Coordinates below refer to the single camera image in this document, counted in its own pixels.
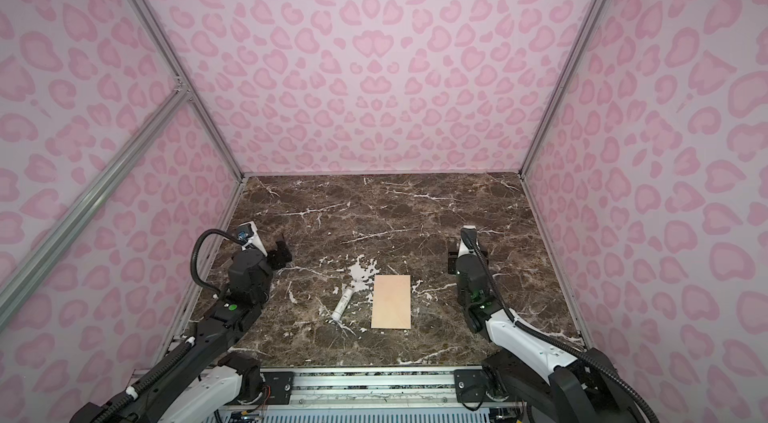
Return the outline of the peach paper envelope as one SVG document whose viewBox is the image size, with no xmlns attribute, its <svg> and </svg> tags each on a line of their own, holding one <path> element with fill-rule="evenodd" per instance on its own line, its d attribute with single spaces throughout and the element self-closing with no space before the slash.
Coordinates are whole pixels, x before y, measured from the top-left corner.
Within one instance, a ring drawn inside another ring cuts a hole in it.
<svg viewBox="0 0 768 423">
<path fill-rule="evenodd" d="M 409 275 L 377 275 L 374 280 L 371 327 L 411 328 L 411 278 Z"/>
</svg>

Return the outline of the white glue stick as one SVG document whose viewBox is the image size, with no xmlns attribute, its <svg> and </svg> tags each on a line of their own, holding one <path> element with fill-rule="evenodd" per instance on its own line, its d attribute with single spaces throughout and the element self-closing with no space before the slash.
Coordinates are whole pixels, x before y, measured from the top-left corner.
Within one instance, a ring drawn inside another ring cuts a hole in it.
<svg viewBox="0 0 768 423">
<path fill-rule="evenodd" d="M 355 293 L 355 290 L 351 286 L 347 287 L 344 290 L 344 292 L 341 294 L 341 297 L 337 305 L 335 306 L 331 314 L 331 318 L 333 321 L 336 321 L 336 322 L 341 321 L 342 315 L 344 314 L 346 308 L 348 307 L 349 302 L 352 296 L 354 295 L 354 293 Z"/>
</svg>

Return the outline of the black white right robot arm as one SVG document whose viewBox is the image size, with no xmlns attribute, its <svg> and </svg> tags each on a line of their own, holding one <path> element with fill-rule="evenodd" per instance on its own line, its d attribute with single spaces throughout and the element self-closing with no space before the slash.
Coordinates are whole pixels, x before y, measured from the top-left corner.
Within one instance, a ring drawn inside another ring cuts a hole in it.
<svg viewBox="0 0 768 423">
<path fill-rule="evenodd" d="M 525 322 L 497 293 L 486 252 L 460 247 L 448 254 L 457 301 L 469 330 L 498 347 L 478 370 L 457 370 L 457 401 L 470 411 L 493 402 L 522 403 L 499 420 L 536 415 L 553 422 L 655 422 L 643 397 L 597 349 L 580 350 Z"/>
</svg>

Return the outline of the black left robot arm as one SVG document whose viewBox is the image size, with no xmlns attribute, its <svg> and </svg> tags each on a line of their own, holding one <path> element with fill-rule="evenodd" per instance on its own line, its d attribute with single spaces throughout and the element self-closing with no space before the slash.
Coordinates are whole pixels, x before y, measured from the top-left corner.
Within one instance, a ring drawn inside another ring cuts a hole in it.
<svg viewBox="0 0 768 423">
<path fill-rule="evenodd" d="M 199 273 L 200 252 L 210 236 L 240 248 L 223 287 L 205 281 Z M 104 404 L 85 404 L 73 421 L 203 421 L 232 401 L 257 400 L 265 386 L 258 361 L 228 352 L 259 319 L 269 302 L 275 273 L 292 260 L 284 239 L 266 248 L 252 222 L 238 226 L 234 233 L 216 228 L 203 231 L 192 249 L 190 275 L 197 286 L 213 293 L 214 303 L 191 334 L 147 373 Z"/>
</svg>

